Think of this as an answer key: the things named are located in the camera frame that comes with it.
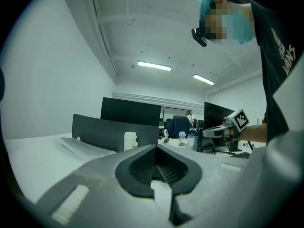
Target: white wall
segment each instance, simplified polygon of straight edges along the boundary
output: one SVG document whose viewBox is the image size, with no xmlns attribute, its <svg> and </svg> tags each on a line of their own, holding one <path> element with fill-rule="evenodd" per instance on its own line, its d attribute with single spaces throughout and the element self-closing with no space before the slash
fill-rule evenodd
<svg viewBox="0 0 304 228">
<path fill-rule="evenodd" d="M 262 124 L 266 111 L 266 97 L 262 75 L 233 85 L 208 95 L 208 102 L 231 110 L 243 109 L 250 120 L 250 125 Z"/>
<path fill-rule="evenodd" d="M 186 115 L 187 110 L 180 110 L 180 109 L 170 109 L 165 107 L 165 112 L 163 114 L 163 107 L 161 108 L 161 116 L 164 116 L 163 119 L 164 121 L 166 121 L 166 119 L 168 118 L 173 118 L 173 116 L 175 115 L 180 115 L 180 116 L 185 116 Z M 197 120 L 204 120 L 204 114 L 202 112 L 197 112 L 197 111 L 192 111 L 194 118 L 196 118 Z"/>
<path fill-rule="evenodd" d="M 95 57 L 112 80 L 115 80 L 117 75 L 103 44 L 93 0 L 65 0 L 65 2 Z"/>
<path fill-rule="evenodd" d="M 35 0 L 1 55 L 5 139 L 72 132 L 73 114 L 100 117 L 116 85 L 87 45 L 64 0 Z"/>
<path fill-rule="evenodd" d="M 205 95 L 200 90 L 191 88 L 176 88 L 161 85 L 158 83 L 148 83 L 140 78 L 134 79 L 127 76 L 119 75 L 116 79 L 116 91 L 119 93 L 156 96 L 170 98 L 190 103 L 204 104 Z M 164 120 L 172 118 L 173 115 L 185 115 L 186 110 L 193 110 L 191 107 L 186 107 L 185 110 L 165 109 Z M 200 110 L 192 111 L 196 119 L 204 119 L 204 112 Z"/>
</svg>

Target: gray partition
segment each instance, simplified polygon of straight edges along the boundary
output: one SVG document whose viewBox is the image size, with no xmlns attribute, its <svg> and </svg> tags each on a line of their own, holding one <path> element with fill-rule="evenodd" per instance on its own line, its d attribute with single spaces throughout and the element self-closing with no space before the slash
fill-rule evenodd
<svg viewBox="0 0 304 228">
<path fill-rule="evenodd" d="M 115 152 L 124 151 L 124 133 L 136 132 L 138 146 L 157 144 L 159 129 L 155 126 L 121 123 L 74 114 L 72 136 L 82 142 Z"/>
</svg>

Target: ceiling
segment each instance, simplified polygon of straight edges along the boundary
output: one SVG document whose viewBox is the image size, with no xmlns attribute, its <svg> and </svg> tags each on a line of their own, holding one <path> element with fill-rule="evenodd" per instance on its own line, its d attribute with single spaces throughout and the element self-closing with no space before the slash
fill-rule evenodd
<svg viewBox="0 0 304 228">
<path fill-rule="evenodd" d="M 201 47 L 191 36 L 199 24 L 197 0 L 94 0 L 103 43 L 119 76 L 171 87 L 210 91 L 261 68 L 256 41 L 227 41 Z M 162 71 L 137 66 L 145 61 L 171 66 Z M 207 85 L 198 74 L 215 82 Z"/>
</svg>

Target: office chair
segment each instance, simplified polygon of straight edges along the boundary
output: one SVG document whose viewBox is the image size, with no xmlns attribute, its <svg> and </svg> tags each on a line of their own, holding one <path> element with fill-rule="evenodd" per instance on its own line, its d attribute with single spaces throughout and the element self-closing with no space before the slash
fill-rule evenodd
<svg viewBox="0 0 304 228">
<path fill-rule="evenodd" d="M 172 121 L 172 118 L 168 118 L 164 123 L 163 123 L 163 128 L 167 129 L 168 125 L 170 124 L 170 122 Z"/>
<path fill-rule="evenodd" d="M 197 128 L 204 128 L 204 120 L 198 120 L 196 127 Z"/>
<path fill-rule="evenodd" d="M 173 116 L 167 130 L 170 138 L 178 138 L 180 132 L 185 132 L 188 135 L 190 128 L 193 127 L 186 116 Z"/>
</svg>

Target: ceiling light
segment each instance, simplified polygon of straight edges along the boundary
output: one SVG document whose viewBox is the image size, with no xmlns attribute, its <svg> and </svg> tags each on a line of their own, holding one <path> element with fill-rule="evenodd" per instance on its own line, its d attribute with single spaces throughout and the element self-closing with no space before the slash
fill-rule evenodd
<svg viewBox="0 0 304 228">
<path fill-rule="evenodd" d="M 138 64 L 138 66 L 154 67 L 154 68 L 158 68 L 158 69 L 162 69 L 162 70 L 166 70 L 166 71 L 171 70 L 170 66 L 162 66 L 162 65 L 157 65 L 157 64 L 153 64 L 153 63 L 144 63 L 144 62 L 137 62 L 137 64 Z"/>
<path fill-rule="evenodd" d="M 193 77 L 196 78 L 196 79 L 199 79 L 201 81 L 204 81 L 207 84 L 214 85 L 214 82 L 212 82 L 212 81 L 210 81 L 210 80 L 208 80 L 206 78 L 203 78 L 203 77 L 201 77 L 201 76 L 199 76 L 197 74 L 193 75 Z"/>
</svg>

